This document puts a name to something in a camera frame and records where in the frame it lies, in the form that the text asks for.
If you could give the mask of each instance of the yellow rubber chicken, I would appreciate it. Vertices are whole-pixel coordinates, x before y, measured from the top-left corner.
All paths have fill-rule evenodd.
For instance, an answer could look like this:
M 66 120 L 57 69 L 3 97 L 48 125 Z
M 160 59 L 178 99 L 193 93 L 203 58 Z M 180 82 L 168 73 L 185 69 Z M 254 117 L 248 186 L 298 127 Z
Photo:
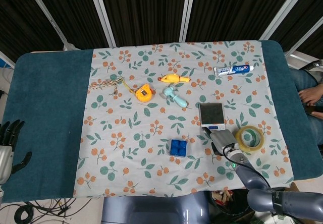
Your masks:
M 178 83 L 178 82 L 189 82 L 191 79 L 189 77 L 181 77 L 177 74 L 167 74 L 162 78 L 158 78 L 159 81 L 163 81 L 166 83 Z

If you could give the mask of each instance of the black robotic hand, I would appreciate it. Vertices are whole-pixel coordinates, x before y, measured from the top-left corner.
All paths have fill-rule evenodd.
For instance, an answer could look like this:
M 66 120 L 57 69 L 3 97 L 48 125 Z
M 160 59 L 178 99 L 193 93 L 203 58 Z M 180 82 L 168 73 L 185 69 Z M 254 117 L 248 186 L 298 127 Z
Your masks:
M 6 122 L 2 126 L 0 124 L 0 185 L 9 179 L 11 174 L 23 169 L 32 156 L 32 152 L 27 152 L 19 164 L 12 166 L 18 135 L 24 124 L 25 122 L 20 120 L 12 124 Z

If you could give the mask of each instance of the person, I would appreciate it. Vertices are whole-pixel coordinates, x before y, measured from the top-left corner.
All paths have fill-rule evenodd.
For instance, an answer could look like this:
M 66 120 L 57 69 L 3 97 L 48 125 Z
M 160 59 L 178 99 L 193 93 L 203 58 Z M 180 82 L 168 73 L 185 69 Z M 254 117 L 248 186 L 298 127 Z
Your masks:
M 323 106 L 323 72 L 290 69 L 298 95 L 304 105 Z M 323 150 L 323 113 L 306 114 L 316 143 Z

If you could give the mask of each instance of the digital scale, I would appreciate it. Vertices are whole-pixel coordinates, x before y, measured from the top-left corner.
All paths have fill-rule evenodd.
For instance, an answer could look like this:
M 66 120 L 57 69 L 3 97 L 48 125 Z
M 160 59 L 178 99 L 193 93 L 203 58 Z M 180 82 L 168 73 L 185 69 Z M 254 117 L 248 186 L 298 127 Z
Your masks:
M 200 103 L 199 113 L 201 127 L 206 127 L 210 130 L 226 129 L 221 103 Z

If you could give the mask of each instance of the toothpaste tube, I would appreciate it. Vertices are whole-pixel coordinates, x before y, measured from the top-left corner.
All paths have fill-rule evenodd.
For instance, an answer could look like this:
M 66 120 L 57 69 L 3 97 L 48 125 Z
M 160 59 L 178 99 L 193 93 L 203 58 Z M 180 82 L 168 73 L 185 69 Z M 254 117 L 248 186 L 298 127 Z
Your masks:
M 214 72 L 216 76 L 223 76 L 228 74 L 242 74 L 242 73 L 248 73 L 252 70 L 253 70 L 253 66 L 250 66 L 250 65 L 232 66 L 227 68 L 214 67 Z

